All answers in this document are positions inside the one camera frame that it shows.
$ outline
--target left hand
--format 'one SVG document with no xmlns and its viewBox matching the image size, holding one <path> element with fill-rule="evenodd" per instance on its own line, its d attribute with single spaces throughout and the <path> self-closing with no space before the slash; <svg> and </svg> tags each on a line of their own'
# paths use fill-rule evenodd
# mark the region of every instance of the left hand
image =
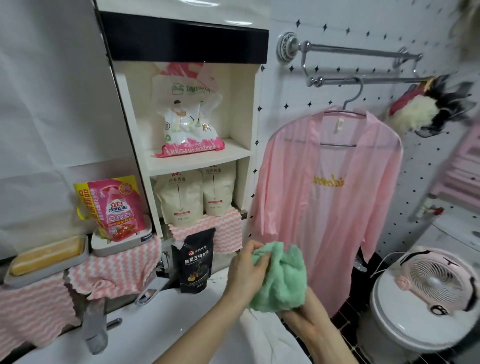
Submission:
<svg viewBox="0 0 480 364">
<path fill-rule="evenodd" d="M 228 281 L 223 293 L 224 297 L 230 297 L 246 307 L 260 290 L 270 263 L 271 254 L 264 254 L 254 265 L 252 253 L 262 246 L 262 243 L 250 240 L 232 259 L 228 269 Z"/>
</svg>

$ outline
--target white cable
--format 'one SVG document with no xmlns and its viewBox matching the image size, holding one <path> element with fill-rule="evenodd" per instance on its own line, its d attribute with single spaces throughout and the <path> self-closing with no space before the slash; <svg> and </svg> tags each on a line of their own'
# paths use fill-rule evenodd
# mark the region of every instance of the white cable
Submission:
<svg viewBox="0 0 480 364">
<path fill-rule="evenodd" d="M 387 254 L 387 255 L 385 256 L 385 258 L 382 259 L 382 261 L 381 261 L 380 264 L 378 265 L 377 269 L 372 273 L 372 275 L 370 276 L 370 278 L 373 278 L 373 276 L 374 276 L 375 274 L 380 273 L 380 272 L 383 272 L 383 271 L 386 270 L 386 269 L 384 269 L 384 270 L 381 270 L 381 271 L 378 271 L 378 272 L 377 272 L 378 268 L 380 268 L 380 266 L 382 265 L 382 263 L 384 262 L 384 260 L 387 259 L 387 257 L 388 257 L 389 255 L 392 255 L 392 254 L 405 254 L 405 253 L 406 253 L 406 252 L 393 252 L 393 253 Z"/>
</svg>

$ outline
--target yellow embroidered text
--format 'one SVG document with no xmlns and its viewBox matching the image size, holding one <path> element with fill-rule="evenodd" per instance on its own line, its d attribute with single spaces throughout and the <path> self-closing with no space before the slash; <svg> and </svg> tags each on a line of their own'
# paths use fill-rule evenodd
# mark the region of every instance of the yellow embroidered text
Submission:
<svg viewBox="0 0 480 364">
<path fill-rule="evenodd" d="M 313 183 L 319 184 L 321 186 L 326 186 L 326 187 L 342 187 L 345 181 L 343 181 L 343 178 L 340 177 L 340 180 L 335 179 L 335 175 L 332 174 L 332 179 L 328 180 L 325 177 L 314 177 L 313 178 Z"/>
</svg>

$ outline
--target soap dish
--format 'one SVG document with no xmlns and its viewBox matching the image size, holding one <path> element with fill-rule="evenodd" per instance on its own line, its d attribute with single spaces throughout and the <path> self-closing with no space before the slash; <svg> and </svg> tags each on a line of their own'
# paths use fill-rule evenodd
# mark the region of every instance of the soap dish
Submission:
<svg viewBox="0 0 480 364">
<path fill-rule="evenodd" d="M 98 230 L 92 235 L 92 252 L 96 256 L 107 256 L 123 252 L 124 250 L 132 249 L 136 246 L 145 244 L 153 239 L 152 221 L 150 216 L 144 215 L 145 229 L 129 236 L 119 242 L 113 242 L 110 239 L 105 239 L 100 235 Z"/>
<path fill-rule="evenodd" d="M 43 278 L 49 277 L 52 274 L 60 273 L 63 270 L 83 263 L 88 258 L 88 236 L 80 235 L 80 238 L 84 240 L 84 251 L 81 254 L 69 259 L 62 260 L 61 262 L 53 264 L 49 267 L 38 269 L 33 272 L 23 274 L 21 276 L 14 276 L 10 274 L 10 268 L 12 267 L 12 265 L 10 264 L 7 273 L 5 274 L 5 278 L 3 279 L 3 283 L 11 288 L 20 288 L 37 282 L 38 280 L 41 280 Z"/>
</svg>

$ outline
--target towel rack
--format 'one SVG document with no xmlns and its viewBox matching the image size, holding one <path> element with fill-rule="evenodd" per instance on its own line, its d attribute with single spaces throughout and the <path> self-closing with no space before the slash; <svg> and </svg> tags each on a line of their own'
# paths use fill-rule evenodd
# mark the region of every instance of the towel rack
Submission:
<svg viewBox="0 0 480 364">
<path fill-rule="evenodd" d="M 358 83 L 358 80 L 353 78 L 324 78 L 322 76 L 315 78 L 310 76 L 308 74 L 307 67 L 305 65 L 305 62 L 307 60 L 307 53 L 309 51 L 394 58 L 394 62 L 393 62 L 394 69 L 400 67 L 403 63 L 407 62 L 408 60 L 414 61 L 414 64 L 413 64 L 414 77 L 410 77 L 410 78 L 401 78 L 401 77 L 363 78 L 362 77 L 362 82 L 364 85 L 416 84 L 416 83 L 428 81 L 432 78 L 432 76 L 418 77 L 417 64 L 422 59 L 423 54 L 408 53 L 406 48 L 402 48 L 398 52 L 387 52 L 383 50 L 347 48 L 347 47 L 327 46 L 323 44 L 312 44 L 308 40 L 300 43 L 297 38 L 297 35 L 293 32 L 286 32 L 280 36 L 277 43 L 276 53 L 277 53 L 278 59 L 281 62 L 291 62 L 297 55 L 298 51 L 302 53 L 301 67 L 303 69 L 303 72 L 307 76 L 308 87 L 312 85 L 314 85 L 315 87 L 320 87 L 323 85 L 354 85 Z"/>
</svg>

